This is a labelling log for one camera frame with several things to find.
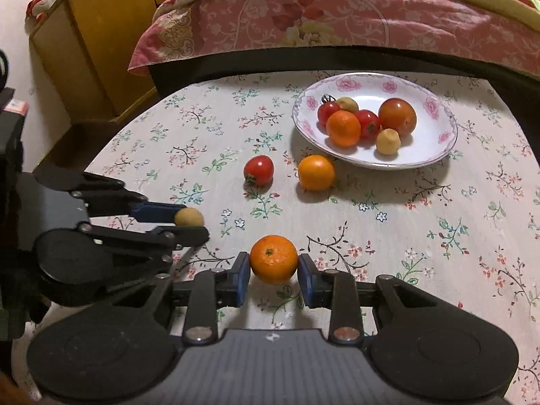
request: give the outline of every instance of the bed frame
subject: bed frame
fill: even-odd
[[[206,80],[301,70],[407,71],[486,79],[510,108],[539,160],[540,81],[492,63],[382,47],[319,46],[218,53],[150,66],[162,99],[185,86]]]

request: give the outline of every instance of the plate rim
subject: plate rim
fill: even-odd
[[[300,105],[302,104],[303,102],[303,99],[304,97],[306,96],[306,91],[310,88],[312,88],[314,85],[317,85],[317,84],[320,84],[321,82],[323,81],[328,81],[328,80],[334,80],[334,79],[337,79],[339,77],[344,77],[344,76],[357,76],[357,75],[362,75],[362,76],[365,76],[365,75],[372,75],[372,76],[377,76],[377,77],[387,77],[387,78],[391,78],[391,79],[400,79],[401,81],[405,82],[406,85],[413,85],[417,88],[420,89],[420,91],[423,91],[425,92],[426,94],[428,95],[431,95],[431,96],[435,96],[439,99],[439,102],[441,103],[443,109],[444,109],[444,113],[445,115],[448,117],[448,120],[450,121],[450,125],[452,127],[452,130],[454,131],[454,138],[452,140],[450,140],[448,142],[448,144],[446,145],[445,149],[442,150],[442,152],[437,155],[436,157],[434,158],[430,158],[428,160],[425,160],[425,161],[420,161],[420,162],[417,162],[417,163],[403,163],[403,164],[400,164],[400,165],[395,165],[395,164],[388,164],[388,163],[377,163],[377,162],[371,162],[371,161],[363,161],[363,160],[356,160],[356,159],[351,159],[349,155],[342,155],[342,154],[334,154],[334,153],[331,153],[331,152],[328,152],[328,150],[324,149],[321,147],[320,143],[315,141],[314,139],[312,139],[309,135],[307,135],[303,129],[301,129],[301,127],[299,126],[299,119],[298,119],[298,114],[299,114],[299,107]],[[378,170],[405,170],[405,169],[415,169],[415,168],[419,168],[419,167],[424,167],[424,166],[428,166],[428,165],[431,165],[433,163],[437,163],[438,161],[441,161],[444,157],[446,157],[450,151],[454,148],[455,144],[457,143],[457,134],[458,134],[458,128],[457,128],[457,122],[456,122],[456,118],[455,118],[455,115],[454,113],[450,110],[449,107],[447,107],[446,105],[444,105],[442,99],[437,96],[435,93],[433,93],[432,91],[422,87],[421,85],[419,85],[418,83],[415,83],[415,82],[412,82],[410,80],[407,80],[407,79],[404,79],[404,78],[401,78],[399,76],[394,76],[394,75],[391,75],[391,74],[385,74],[385,73],[377,73],[377,72],[349,72],[349,73],[341,73],[341,74],[336,74],[334,76],[329,76],[327,78],[324,78],[324,79],[321,79],[321,80],[318,80],[317,82],[314,82],[312,83],[309,87],[305,88],[301,93],[300,95],[296,98],[296,100],[294,101],[294,104],[293,104],[293,110],[292,110],[292,116],[293,116],[293,122],[294,122],[294,125],[296,126],[296,129],[298,130],[298,132],[307,140],[309,141],[311,144],[313,144],[315,147],[318,147],[320,150],[322,150],[323,152],[331,155],[332,157],[336,157],[336,158],[339,158],[341,160],[344,160],[346,162],[349,162],[353,165],[356,165],[356,166],[361,166],[361,167],[365,167],[365,168],[368,168],[368,169],[378,169]]]

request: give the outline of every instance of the floral plate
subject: floral plate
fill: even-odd
[[[377,114],[389,98],[409,102],[417,116],[416,129],[401,141],[398,154],[385,156],[375,149],[375,142],[360,140],[352,148],[334,145],[319,124],[317,109],[322,96],[351,97],[360,109]],[[457,140],[457,126],[450,109],[431,91],[408,80],[380,73],[347,73],[315,82],[306,88],[293,106],[293,120],[300,133],[319,149],[371,169],[411,169],[444,158]]]

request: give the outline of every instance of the pink floral bedding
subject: pink floral bedding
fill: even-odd
[[[130,70],[237,50],[368,45],[494,62],[540,77],[540,33],[458,0],[194,0],[158,17]]]

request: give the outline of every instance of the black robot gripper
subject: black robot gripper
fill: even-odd
[[[34,380],[68,404],[504,403],[518,364],[504,331],[390,275],[371,284],[320,272],[307,254],[301,292],[307,307],[331,309],[328,339],[315,329],[220,339],[216,309],[243,304],[248,261],[240,253],[230,270],[188,282],[160,274],[48,327],[28,351]],[[373,308],[376,335],[365,334],[361,307]]]

